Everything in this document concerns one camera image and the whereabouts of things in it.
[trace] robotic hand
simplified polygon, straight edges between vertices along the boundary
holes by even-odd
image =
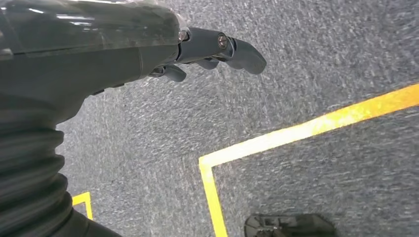
[[[251,74],[266,65],[250,44],[187,28],[155,0],[0,1],[0,236],[119,236],[72,208],[56,125],[106,88],[182,81],[176,64],[219,61]]]
[[[251,44],[228,37],[223,32],[191,27],[179,44],[176,59],[167,65],[156,67],[150,76],[167,76],[180,82],[186,78],[186,73],[174,64],[195,63],[211,70],[220,61],[234,69],[245,69],[251,74],[262,73],[266,66],[263,56]]]

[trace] yellow line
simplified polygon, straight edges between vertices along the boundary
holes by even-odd
[[[227,230],[212,167],[417,105],[419,105],[419,83],[200,157],[199,166],[215,236],[227,237]]]
[[[224,225],[224,217],[221,210],[220,200],[218,199],[217,187],[215,186],[212,167],[200,165],[202,181],[204,182],[205,194],[209,213],[212,219],[212,226],[216,237],[227,237],[227,230]]]
[[[87,217],[90,220],[93,220],[93,213],[91,210],[91,200],[90,200],[90,192],[86,192],[84,194],[77,195],[73,197],[73,206],[84,203],[86,207]]]

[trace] gray carpet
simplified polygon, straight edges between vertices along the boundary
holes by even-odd
[[[63,173],[126,237],[213,236],[198,157],[419,82],[416,0],[170,0],[254,44],[259,76],[183,67],[89,97],[61,124]],[[418,108],[215,168],[230,237],[253,212],[327,215],[342,237],[419,236]]]

